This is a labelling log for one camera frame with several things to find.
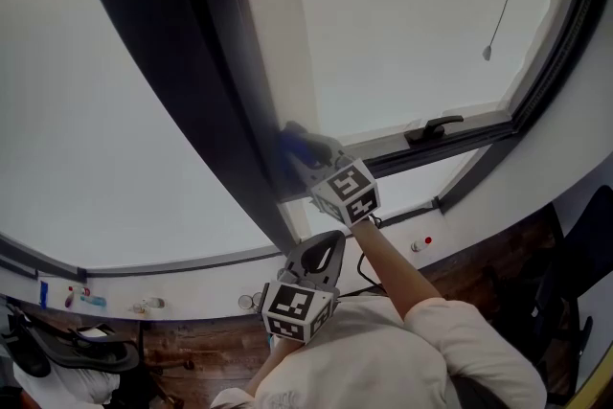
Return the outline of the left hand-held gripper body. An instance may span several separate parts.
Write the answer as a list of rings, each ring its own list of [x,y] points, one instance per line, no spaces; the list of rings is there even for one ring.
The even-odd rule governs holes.
[[[282,268],[275,281],[264,285],[261,317],[271,335],[308,344],[329,321],[340,294],[322,277],[298,277]]]

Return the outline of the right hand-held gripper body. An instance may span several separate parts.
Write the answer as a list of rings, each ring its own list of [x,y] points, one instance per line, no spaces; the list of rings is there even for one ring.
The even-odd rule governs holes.
[[[353,226],[380,208],[376,180],[361,159],[341,154],[335,167],[311,169],[314,183],[305,186],[321,213]]]

